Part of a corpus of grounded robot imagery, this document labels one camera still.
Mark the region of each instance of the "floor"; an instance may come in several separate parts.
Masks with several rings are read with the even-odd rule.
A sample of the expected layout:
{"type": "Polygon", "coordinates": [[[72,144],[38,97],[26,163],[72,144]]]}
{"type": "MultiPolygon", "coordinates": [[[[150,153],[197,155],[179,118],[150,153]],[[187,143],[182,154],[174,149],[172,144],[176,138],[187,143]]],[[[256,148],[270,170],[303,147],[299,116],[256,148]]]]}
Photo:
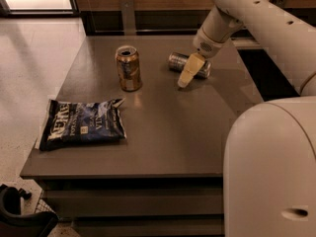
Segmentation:
{"type": "MultiPolygon", "coordinates": [[[[33,213],[40,188],[20,171],[39,135],[48,99],[54,98],[85,33],[80,19],[0,18],[0,184],[23,188],[33,197],[23,214],[33,213]]],[[[49,237],[77,237],[58,224],[49,237]]]]}

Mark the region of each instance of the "can lying on its side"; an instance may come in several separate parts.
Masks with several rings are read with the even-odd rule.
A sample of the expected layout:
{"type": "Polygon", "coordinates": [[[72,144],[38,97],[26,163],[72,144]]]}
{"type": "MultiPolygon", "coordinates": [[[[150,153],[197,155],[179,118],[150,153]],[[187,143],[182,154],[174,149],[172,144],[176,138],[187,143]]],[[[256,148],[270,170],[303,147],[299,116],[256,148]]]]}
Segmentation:
{"type": "Polygon", "coordinates": [[[142,86],[139,54],[135,47],[124,45],[116,53],[120,87],[125,91],[136,91],[142,86]]]}
{"type": "MultiPolygon", "coordinates": [[[[172,52],[168,59],[169,69],[181,72],[184,70],[189,57],[184,54],[172,52]]],[[[211,63],[206,60],[203,67],[199,70],[196,77],[206,79],[210,74],[211,63]]]]}

